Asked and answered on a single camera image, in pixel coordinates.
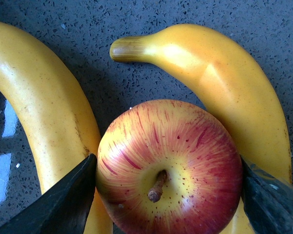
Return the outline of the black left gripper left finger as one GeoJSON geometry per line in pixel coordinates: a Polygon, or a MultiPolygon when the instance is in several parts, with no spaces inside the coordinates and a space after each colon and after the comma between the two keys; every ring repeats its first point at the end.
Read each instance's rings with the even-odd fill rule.
{"type": "Polygon", "coordinates": [[[0,234],[82,234],[95,195],[90,154],[39,199],[0,227],[0,234]]]}

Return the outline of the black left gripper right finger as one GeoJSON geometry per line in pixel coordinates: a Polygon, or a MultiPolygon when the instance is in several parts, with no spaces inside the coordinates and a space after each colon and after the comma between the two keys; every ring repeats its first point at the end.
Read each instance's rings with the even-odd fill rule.
{"type": "Polygon", "coordinates": [[[293,234],[293,186],[241,158],[242,201],[256,234],[293,234]]]}

